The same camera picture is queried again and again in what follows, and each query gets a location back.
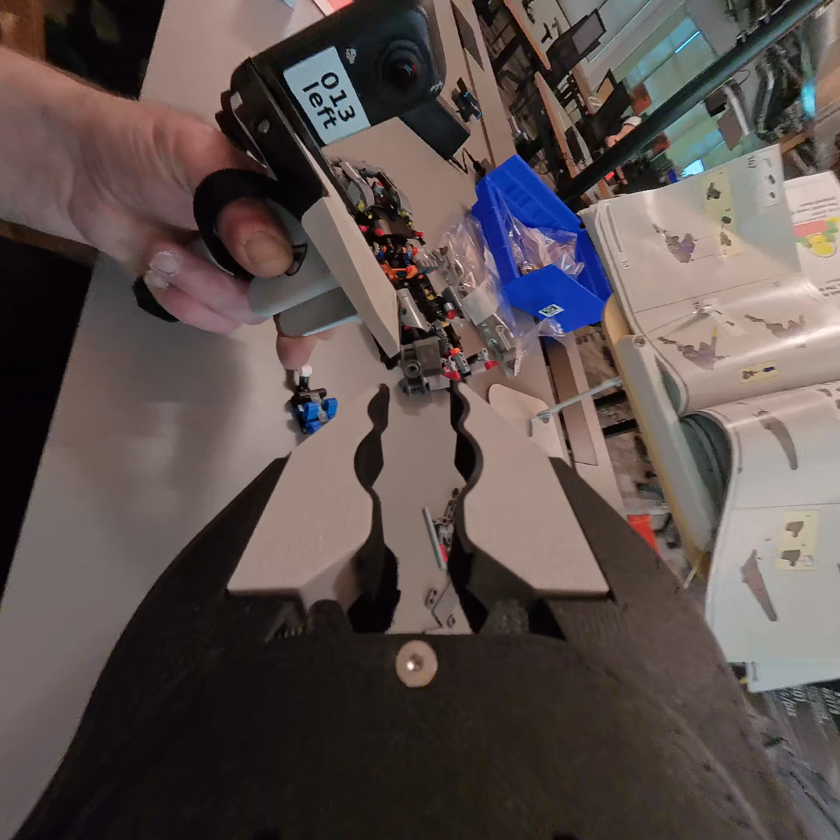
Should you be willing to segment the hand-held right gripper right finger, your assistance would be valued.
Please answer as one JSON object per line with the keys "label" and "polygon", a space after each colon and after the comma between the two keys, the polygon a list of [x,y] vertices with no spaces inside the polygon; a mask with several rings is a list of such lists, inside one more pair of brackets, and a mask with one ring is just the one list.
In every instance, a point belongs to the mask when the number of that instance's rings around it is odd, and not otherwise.
{"label": "hand-held right gripper right finger", "polygon": [[450,391],[455,466],[465,480],[448,574],[469,630],[500,602],[526,617],[554,601],[602,601],[610,586],[553,458],[470,388]]}

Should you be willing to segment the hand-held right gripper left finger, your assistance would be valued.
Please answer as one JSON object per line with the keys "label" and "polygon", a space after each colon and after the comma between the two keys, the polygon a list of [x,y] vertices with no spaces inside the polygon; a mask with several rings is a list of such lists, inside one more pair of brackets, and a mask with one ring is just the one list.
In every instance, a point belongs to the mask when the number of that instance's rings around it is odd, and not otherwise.
{"label": "hand-held right gripper left finger", "polygon": [[288,457],[229,582],[236,595],[334,601],[357,632],[386,632],[400,600],[374,485],[391,391],[380,384],[339,410]]}

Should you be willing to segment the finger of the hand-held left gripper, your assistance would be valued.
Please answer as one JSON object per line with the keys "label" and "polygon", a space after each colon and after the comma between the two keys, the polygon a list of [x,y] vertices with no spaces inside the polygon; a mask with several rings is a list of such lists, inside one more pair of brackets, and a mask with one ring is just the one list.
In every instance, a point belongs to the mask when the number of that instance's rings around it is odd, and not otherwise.
{"label": "finger of the hand-held left gripper", "polygon": [[396,357],[401,349],[396,292],[343,202],[323,196],[303,214],[301,223],[338,285],[310,300],[313,324],[304,334],[349,321],[353,309],[385,357]]}

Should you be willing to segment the grey lego connector block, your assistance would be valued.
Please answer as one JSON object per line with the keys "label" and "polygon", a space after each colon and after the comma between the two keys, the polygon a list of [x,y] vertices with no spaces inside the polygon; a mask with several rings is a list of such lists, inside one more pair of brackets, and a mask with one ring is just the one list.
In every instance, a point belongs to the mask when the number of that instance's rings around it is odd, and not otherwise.
{"label": "grey lego connector block", "polygon": [[448,388],[437,337],[420,339],[401,348],[400,387],[408,395],[425,395]]}

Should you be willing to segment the blue black lego assembly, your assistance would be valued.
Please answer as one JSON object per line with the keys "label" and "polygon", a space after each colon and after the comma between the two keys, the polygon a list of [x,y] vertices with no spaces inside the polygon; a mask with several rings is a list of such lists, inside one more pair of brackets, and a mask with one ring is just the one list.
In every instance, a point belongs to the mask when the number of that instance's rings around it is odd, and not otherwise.
{"label": "blue black lego assembly", "polygon": [[332,421],[339,410],[337,398],[323,388],[312,388],[312,367],[304,364],[297,372],[297,383],[290,398],[290,412],[301,434],[311,436]]}

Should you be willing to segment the lego technic car chassis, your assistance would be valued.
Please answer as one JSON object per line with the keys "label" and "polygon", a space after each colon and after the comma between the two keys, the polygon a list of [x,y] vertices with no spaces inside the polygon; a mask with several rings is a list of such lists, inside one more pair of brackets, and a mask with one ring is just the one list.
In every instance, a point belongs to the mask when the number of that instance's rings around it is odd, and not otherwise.
{"label": "lego technic car chassis", "polygon": [[[432,275],[440,270],[438,253],[426,248],[424,234],[394,181],[382,169],[334,157],[332,173],[350,199],[351,213],[373,257],[396,293],[401,348],[417,340],[437,337],[448,387],[467,382],[477,373],[500,364],[483,347],[465,352],[457,322],[463,321],[450,293],[437,290]],[[388,365],[400,364],[398,357]]]}

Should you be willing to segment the lego instruction booklet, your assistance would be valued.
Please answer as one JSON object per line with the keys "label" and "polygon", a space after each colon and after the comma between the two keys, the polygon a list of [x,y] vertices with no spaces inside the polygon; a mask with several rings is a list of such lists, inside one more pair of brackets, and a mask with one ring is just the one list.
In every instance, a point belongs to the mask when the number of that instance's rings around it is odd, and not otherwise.
{"label": "lego instruction booklet", "polygon": [[773,146],[583,212],[718,515],[705,615],[756,691],[839,674],[839,309],[786,182]]}

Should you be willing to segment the person's left hand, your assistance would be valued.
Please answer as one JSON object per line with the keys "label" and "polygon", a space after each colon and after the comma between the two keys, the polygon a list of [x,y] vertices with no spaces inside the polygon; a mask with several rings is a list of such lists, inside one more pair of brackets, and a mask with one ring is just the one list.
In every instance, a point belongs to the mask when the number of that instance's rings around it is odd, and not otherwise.
{"label": "person's left hand", "polygon": [[188,246],[195,189],[214,172],[261,172],[215,127],[3,47],[1,157],[2,219],[117,260],[195,328],[231,333],[266,320],[245,282]]}

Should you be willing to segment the white flat stand board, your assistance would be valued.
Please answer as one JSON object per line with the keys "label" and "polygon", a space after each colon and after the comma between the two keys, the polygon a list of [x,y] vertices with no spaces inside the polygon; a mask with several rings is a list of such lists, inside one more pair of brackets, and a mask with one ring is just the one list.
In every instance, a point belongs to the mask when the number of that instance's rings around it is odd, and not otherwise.
{"label": "white flat stand board", "polygon": [[490,386],[487,399],[500,416],[531,443],[540,447],[547,456],[570,462],[556,416],[542,416],[542,412],[549,408],[547,403],[501,384]]}

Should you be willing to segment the clear plastic parts bag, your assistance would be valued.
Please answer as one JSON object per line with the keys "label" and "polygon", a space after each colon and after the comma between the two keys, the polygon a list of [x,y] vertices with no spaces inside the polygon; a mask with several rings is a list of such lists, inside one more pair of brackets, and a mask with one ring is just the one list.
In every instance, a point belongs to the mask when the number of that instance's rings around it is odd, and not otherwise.
{"label": "clear plastic parts bag", "polygon": [[463,216],[447,231],[437,253],[446,291],[455,300],[460,317],[476,328],[490,358],[506,376],[521,372],[525,357],[539,339],[560,340],[575,330],[576,298],[587,292],[581,284],[585,263],[579,236],[556,227],[530,227],[507,216],[504,234],[512,247],[515,274],[524,290],[537,290],[531,275],[548,281],[548,297],[537,302],[529,323],[526,309],[517,310],[512,290],[505,289],[501,270],[491,253],[485,233],[472,214]]}

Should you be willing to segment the blue plastic storage bin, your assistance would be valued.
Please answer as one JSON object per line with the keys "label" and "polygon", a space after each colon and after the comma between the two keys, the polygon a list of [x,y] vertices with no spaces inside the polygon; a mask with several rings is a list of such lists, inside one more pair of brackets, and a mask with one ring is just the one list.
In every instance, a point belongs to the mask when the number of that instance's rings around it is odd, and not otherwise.
{"label": "blue plastic storage bin", "polygon": [[[486,175],[476,186],[472,214],[495,260],[501,290],[510,305],[537,319],[554,319],[565,333],[602,320],[611,288],[581,220],[518,155]],[[556,265],[521,273],[515,258],[513,224],[549,234],[574,235],[570,276]]]}

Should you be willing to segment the black metal pole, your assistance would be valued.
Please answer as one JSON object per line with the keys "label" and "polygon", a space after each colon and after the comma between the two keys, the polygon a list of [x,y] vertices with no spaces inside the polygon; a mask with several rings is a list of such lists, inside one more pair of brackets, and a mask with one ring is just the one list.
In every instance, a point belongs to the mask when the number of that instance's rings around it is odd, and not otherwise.
{"label": "black metal pole", "polygon": [[687,82],[642,121],[641,125],[583,169],[571,182],[558,188],[557,196],[563,201],[575,199],[605,178],[609,172],[639,156],[655,137],[825,4],[825,1],[785,1],[772,13],[762,17],[746,34],[737,38],[735,46],[726,54]]}

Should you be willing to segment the printed white paper sheet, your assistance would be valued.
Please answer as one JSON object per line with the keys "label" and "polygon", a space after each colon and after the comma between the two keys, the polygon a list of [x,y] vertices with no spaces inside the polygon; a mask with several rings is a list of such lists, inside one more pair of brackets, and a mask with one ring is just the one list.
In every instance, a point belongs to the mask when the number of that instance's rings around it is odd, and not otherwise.
{"label": "printed white paper sheet", "polygon": [[839,182],[832,171],[785,183],[801,268],[820,292],[839,302]]}

